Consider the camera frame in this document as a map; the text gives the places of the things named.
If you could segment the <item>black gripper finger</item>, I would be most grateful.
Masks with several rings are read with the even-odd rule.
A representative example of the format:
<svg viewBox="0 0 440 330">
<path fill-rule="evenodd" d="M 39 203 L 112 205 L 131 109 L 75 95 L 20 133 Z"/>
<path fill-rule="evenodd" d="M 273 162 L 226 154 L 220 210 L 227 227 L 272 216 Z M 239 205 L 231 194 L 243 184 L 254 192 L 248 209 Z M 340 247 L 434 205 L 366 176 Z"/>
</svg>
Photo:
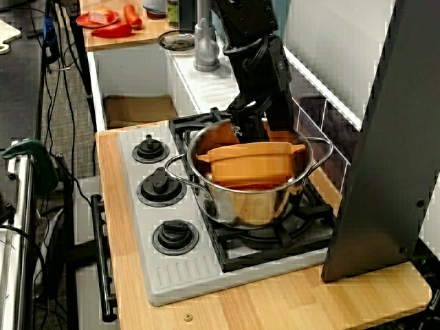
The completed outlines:
<svg viewBox="0 0 440 330">
<path fill-rule="evenodd" d="M 291 131 L 294 127 L 294 106 L 292 99 L 275 99 L 267 110 L 270 131 Z"/>
<path fill-rule="evenodd" d="M 265 141 L 261 102 L 237 96 L 227 108 L 232 131 L 240 143 Z"/>
</svg>

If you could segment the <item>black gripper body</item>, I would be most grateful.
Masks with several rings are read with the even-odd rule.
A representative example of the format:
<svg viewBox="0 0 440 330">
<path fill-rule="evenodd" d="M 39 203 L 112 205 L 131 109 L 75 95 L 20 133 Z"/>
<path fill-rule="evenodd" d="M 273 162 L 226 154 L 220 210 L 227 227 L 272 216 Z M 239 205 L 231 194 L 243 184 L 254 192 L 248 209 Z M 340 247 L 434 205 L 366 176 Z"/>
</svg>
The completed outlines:
<svg viewBox="0 0 440 330">
<path fill-rule="evenodd" d="M 229 110 L 262 107 L 292 110 L 292 81 L 289 64 L 279 36 L 270 34 L 243 47 L 226 45 L 223 53 L 230 60 L 239 94 Z"/>
</svg>

